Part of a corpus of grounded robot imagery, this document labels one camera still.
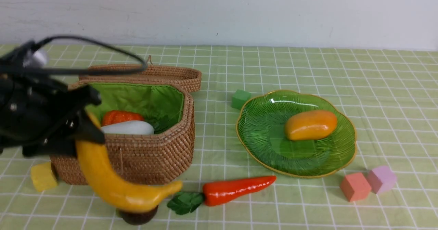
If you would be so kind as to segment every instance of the red cube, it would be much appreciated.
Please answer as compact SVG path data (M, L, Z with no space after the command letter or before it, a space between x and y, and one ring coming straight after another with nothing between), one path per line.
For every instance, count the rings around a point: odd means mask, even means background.
M371 185L361 172L346 175L340 187L349 202L363 200L371 192Z

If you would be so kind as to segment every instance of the green checkered tablecloth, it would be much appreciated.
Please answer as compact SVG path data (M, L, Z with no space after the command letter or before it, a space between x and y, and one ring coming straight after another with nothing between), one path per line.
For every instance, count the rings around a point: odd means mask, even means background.
M1 46L3 54L11 46ZM125 224L88 186L65 183L37 193L32 165L19 149L0 156L0 230L384 230L438 229L438 52L234 46L124 46L155 64L203 72L195 99L193 165L185 190L203 182L272 174L239 143L230 107L237 89L253 96L277 89L316 94L357 128L359 151L346 169L320 179L277 175L274 186L226 205L177 216L163 203L152 222ZM50 65L85 68L130 63L94 46L49 47ZM60 77L71 83L77 77ZM339 189L345 174L389 165L395 188L349 203Z

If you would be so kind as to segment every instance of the yellow banana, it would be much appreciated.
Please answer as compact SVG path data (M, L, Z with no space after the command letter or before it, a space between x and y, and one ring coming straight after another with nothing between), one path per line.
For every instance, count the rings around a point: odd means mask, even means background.
M97 118L88 114L100 128ZM105 145L77 140L78 161L89 186L103 201L126 212L153 210L166 197L181 190L183 183L174 181L163 186L133 184L121 178L111 167Z

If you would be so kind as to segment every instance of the woven basket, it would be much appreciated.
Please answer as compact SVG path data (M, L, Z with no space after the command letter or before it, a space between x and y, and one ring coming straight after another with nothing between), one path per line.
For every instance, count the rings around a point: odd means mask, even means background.
M119 69L122 65L95 66ZM149 66L136 76L81 77L70 89L87 83L133 83L170 85L184 95L182 119L176 125L157 135L106 134L108 156L113 169L132 183L166 184L182 174L192 163L194 149L194 103L190 91L200 88L200 72L188 68ZM78 160L72 157L50 156L58 176L67 184L87 185Z

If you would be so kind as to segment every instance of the green glass plate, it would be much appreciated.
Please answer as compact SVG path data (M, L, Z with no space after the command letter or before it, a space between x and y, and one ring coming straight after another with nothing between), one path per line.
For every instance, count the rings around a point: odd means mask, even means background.
M284 124L293 115L328 110L338 118L336 129L320 140L290 141ZM316 178L349 165L357 152L352 122L326 100L290 90L278 90L250 99L236 123L237 136L249 154L263 166L294 177Z

